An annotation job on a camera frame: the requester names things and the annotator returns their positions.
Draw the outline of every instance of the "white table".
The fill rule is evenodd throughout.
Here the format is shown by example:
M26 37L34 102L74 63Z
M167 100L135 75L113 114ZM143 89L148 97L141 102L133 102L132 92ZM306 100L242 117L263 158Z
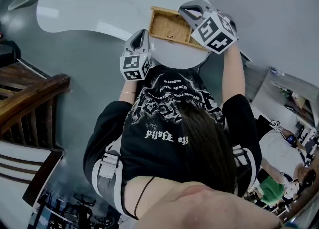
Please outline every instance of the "white table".
M148 29L151 6L178 10L188 1L39 0L37 20L39 26L47 32L89 30L127 40L137 30ZM207 51L152 37L150 47L155 59L173 68L194 67L207 56Z

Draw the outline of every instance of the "wooden chair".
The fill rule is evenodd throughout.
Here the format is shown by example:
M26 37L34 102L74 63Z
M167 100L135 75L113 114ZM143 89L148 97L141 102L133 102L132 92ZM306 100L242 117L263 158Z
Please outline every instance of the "wooden chair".
M56 96L69 83L68 75L46 79L20 62L0 68L0 138L55 149Z
M0 219L9 228L27 228L37 200L62 155L61 150L0 140Z

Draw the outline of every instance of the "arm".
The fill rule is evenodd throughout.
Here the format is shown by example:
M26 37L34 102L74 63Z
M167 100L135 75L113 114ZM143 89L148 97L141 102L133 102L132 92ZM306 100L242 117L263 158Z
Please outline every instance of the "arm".
M243 95L235 95L228 99L223 106L223 114L228 122L232 142L247 148L252 153L256 173L258 173L262 155L255 118L247 98Z
M245 75L237 42L225 51L223 73L223 102L234 95L245 95Z
M119 101L133 104L135 101L136 86L137 81L125 81L119 97Z
M271 166L266 159L262 159L261 166L263 169L279 184L284 184L284 177L280 174L280 171Z
M128 102L114 101L98 117L83 158L84 174L90 183L95 162L105 153L105 147L121 136L131 106Z
M257 194L257 196L258 196L258 198L261 200L261 199L263 199L263 195L258 191L258 189L256 188L255 189L255 193Z
M284 136L286 139L289 138L290 136L295 136L292 132L290 132L290 131L288 131L288 130L286 130L286 129L284 129L284 128L282 129L281 133L283 134L283 136ZM297 145L297 148L298 148L298 149L300 149L300 150L306 152L306 148L305 148L304 146L302 146L299 141L296 142L296 145Z

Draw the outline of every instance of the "black cord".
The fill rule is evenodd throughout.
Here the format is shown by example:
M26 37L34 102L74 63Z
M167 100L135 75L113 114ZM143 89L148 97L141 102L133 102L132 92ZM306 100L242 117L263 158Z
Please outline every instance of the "black cord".
M141 192L141 194L140 194L140 197L139 197L139 199L138 199L138 201L136 202L136 205L135 205L135 209L134 209L134 216L137 218L137 216L136 216L136 208L138 207L138 204L139 204L139 202L140 202L140 199L141 199L141 197L142 197L142 194L144 193L144 191L145 191L145 189L146 189L146 187L149 185L149 183L153 180L153 178L155 178L155 176L152 176L152 178L147 182L147 184L144 186L144 188L143 188L143 190L142 190L142 192Z

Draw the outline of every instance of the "green object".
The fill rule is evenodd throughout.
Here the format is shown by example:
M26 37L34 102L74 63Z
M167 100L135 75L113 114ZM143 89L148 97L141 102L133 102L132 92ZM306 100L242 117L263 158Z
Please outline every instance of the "green object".
M261 201L269 206L272 206L279 201L285 192L284 185L278 184L270 176L260 183L260 188L264 192L264 196Z

